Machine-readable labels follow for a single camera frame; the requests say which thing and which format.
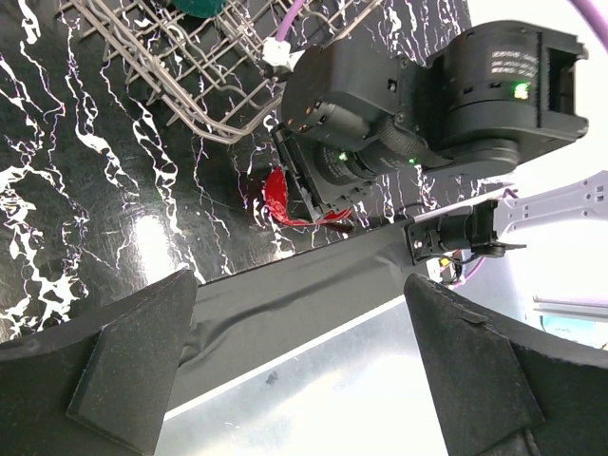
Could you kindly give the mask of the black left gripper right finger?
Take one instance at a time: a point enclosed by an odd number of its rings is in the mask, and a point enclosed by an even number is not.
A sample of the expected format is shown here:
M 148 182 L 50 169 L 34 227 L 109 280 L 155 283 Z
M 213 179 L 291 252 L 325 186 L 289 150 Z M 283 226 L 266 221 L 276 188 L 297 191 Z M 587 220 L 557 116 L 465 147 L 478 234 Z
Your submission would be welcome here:
M 448 454 L 606 454 L 606 351 L 421 275 L 404 296 Z

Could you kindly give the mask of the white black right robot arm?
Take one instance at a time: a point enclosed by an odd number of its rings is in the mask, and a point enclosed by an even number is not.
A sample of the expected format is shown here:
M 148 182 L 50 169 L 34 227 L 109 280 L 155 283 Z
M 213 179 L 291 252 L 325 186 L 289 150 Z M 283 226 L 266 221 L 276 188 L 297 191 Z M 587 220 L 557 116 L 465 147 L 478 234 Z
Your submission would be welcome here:
M 409 166 L 508 174 L 587 133 L 575 111 L 586 55 L 574 35 L 517 21 L 471 28 L 423 65 L 348 40 L 310 47 L 283 91 L 265 203 L 285 225 L 329 224 Z

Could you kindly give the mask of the dark green mug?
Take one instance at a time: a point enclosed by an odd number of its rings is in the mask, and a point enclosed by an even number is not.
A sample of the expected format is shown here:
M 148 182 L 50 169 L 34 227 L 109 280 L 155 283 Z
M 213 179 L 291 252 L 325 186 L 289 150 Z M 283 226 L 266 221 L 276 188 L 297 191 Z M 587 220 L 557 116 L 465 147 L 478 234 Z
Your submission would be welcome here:
M 224 7 L 224 0 L 172 0 L 171 4 L 187 15 L 207 19 L 217 16 Z

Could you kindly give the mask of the red mug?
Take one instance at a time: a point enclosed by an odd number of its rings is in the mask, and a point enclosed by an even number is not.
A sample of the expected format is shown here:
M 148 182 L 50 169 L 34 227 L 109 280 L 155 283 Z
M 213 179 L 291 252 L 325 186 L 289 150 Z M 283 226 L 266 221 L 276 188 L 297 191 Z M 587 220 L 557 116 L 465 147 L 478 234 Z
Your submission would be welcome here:
M 289 227 L 305 227 L 315 225 L 329 226 L 340 223 L 351 215 L 350 209 L 335 213 L 331 211 L 317 220 L 310 214 L 297 215 L 294 209 L 289 208 L 288 180 L 281 167 L 275 167 L 263 185 L 262 190 L 265 206 L 271 216 L 279 223 Z

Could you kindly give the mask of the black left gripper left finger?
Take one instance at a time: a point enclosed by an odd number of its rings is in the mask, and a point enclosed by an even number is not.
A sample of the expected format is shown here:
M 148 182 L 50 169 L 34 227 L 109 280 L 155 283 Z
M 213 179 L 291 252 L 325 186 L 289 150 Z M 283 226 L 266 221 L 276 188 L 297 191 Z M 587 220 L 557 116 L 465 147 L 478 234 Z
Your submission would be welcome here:
M 154 454 L 197 288 L 181 270 L 2 343 L 2 454 Z

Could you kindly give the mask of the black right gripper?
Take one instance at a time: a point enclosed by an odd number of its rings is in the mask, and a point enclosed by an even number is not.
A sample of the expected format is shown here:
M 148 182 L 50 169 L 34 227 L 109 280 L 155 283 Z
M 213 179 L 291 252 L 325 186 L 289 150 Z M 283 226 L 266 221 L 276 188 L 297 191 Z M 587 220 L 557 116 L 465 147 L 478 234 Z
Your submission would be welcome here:
M 350 209 L 364 198 L 378 175 L 350 151 L 293 132 L 281 123 L 271 136 L 288 180 L 289 208 L 297 215 L 321 216 Z

